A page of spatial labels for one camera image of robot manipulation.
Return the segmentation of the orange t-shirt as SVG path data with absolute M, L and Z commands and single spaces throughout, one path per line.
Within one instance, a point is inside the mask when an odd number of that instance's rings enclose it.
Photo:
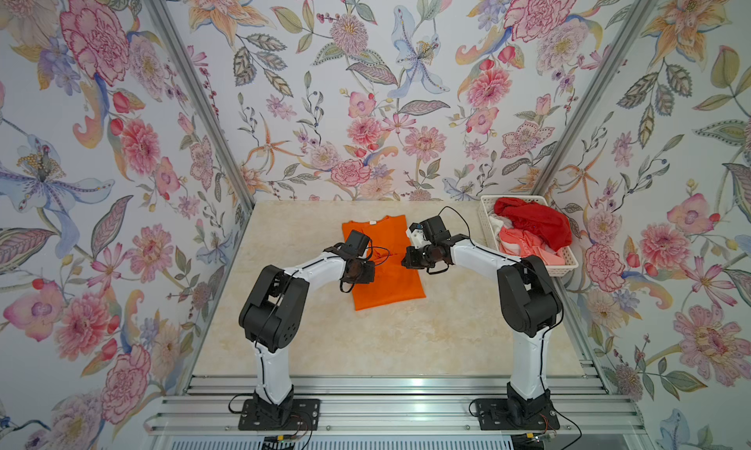
M 401 265 L 407 248 L 411 246 L 406 235 L 405 215 L 385 216 L 373 223 L 350 221 L 342 224 L 344 238 L 353 230 L 371 238 L 375 249 L 371 260 L 376 265 L 375 282 L 354 287 L 352 297 L 356 311 L 426 298 L 418 272 Z

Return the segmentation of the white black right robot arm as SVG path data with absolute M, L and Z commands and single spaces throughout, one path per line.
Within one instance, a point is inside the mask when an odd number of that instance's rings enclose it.
M 530 428 L 539 419 L 551 422 L 549 335 L 557 328 L 563 307 L 542 260 L 507 256 L 465 235 L 430 241 L 417 230 L 408 238 L 410 245 L 402 261 L 405 268 L 431 273 L 443 262 L 497 283 L 502 316 L 514 331 L 514 369 L 507 397 L 500 401 L 503 417 L 514 428 Z

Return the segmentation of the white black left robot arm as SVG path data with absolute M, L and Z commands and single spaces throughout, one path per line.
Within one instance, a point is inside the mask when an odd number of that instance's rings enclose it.
M 372 256 L 373 242 L 357 232 L 313 260 L 261 270 L 239 314 L 239 326 L 252 343 L 258 377 L 252 405 L 262 417 L 281 424 L 293 412 L 289 345 L 300 328 L 307 297 L 331 283 L 341 290 L 373 283 Z

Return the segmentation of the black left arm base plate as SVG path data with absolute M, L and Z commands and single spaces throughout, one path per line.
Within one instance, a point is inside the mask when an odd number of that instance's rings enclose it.
M 318 430 L 321 404 L 320 399 L 295 398 L 293 394 L 281 404 L 273 404 L 254 393 L 244 402 L 238 429 L 243 432 Z

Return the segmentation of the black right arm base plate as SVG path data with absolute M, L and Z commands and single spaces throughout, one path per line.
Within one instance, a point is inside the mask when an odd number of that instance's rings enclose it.
M 557 432 L 561 428 L 559 414 L 548 394 L 535 399 L 477 398 L 469 403 L 469 414 L 478 421 L 481 430 L 509 432 Z

